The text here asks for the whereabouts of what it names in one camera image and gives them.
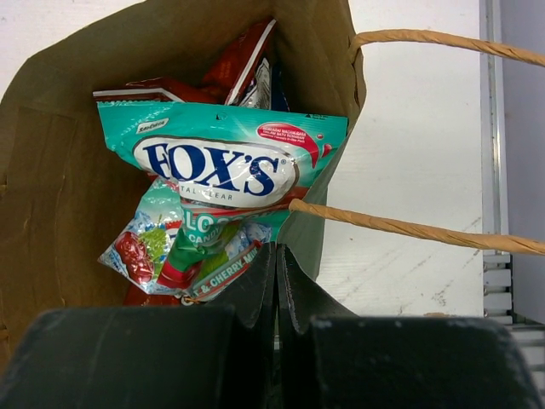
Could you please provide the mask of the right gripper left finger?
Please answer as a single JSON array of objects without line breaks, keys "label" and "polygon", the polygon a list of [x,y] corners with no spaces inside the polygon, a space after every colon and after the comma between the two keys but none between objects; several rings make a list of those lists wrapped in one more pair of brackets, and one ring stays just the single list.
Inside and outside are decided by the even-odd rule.
[{"label": "right gripper left finger", "polygon": [[275,247],[213,302],[57,309],[29,328],[4,408],[263,408],[273,361]]}]

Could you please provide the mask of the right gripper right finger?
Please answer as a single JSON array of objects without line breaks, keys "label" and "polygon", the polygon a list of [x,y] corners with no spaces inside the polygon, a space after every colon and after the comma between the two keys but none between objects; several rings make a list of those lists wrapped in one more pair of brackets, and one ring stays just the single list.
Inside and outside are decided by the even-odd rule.
[{"label": "right gripper right finger", "polygon": [[287,408],[538,408],[508,331],[480,318],[368,317],[343,307],[277,249]]}]

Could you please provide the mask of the teal Fox's candy bag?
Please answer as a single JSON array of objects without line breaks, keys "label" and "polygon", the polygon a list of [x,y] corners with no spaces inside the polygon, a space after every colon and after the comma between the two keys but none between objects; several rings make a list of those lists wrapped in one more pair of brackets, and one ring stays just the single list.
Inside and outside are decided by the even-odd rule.
[{"label": "teal Fox's candy bag", "polygon": [[246,272],[347,139],[340,116],[161,101],[97,108],[106,146],[152,177],[100,261],[186,305]]}]

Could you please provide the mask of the green paper bag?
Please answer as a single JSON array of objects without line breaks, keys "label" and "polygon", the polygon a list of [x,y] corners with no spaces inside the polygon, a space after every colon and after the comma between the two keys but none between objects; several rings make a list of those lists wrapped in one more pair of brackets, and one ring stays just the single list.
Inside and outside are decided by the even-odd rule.
[{"label": "green paper bag", "polygon": [[290,104],[355,123],[362,47],[435,43],[540,66],[542,55],[443,32],[356,32],[345,1],[144,1],[30,57],[1,101],[1,361],[54,308],[119,305],[127,282],[97,258],[145,186],[103,141],[91,93],[131,79],[195,81],[241,31],[268,16]]}]

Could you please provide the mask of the blue Burts chips bag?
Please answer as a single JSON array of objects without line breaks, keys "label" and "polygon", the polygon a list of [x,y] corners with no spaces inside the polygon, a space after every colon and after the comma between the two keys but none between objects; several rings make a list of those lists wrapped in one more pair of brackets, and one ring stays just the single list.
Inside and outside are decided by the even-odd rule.
[{"label": "blue Burts chips bag", "polygon": [[279,112],[289,112],[290,107],[284,93],[282,67],[276,63],[271,70],[271,109]]}]

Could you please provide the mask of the red Doritos chip bag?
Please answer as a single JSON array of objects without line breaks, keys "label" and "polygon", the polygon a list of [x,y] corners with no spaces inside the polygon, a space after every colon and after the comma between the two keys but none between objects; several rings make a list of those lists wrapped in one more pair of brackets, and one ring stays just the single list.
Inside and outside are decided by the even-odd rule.
[{"label": "red Doritos chip bag", "polygon": [[168,77],[126,83],[122,88],[96,90],[95,101],[177,101],[217,104],[212,95]]}]

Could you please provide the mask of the red snack bag back side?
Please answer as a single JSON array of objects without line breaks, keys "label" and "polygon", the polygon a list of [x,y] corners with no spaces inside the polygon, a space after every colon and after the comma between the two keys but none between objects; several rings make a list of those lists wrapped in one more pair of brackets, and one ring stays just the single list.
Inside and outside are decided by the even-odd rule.
[{"label": "red snack bag back side", "polygon": [[201,90],[223,105],[270,107],[271,64],[267,56],[277,21],[248,27],[221,52],[201,80]]}]

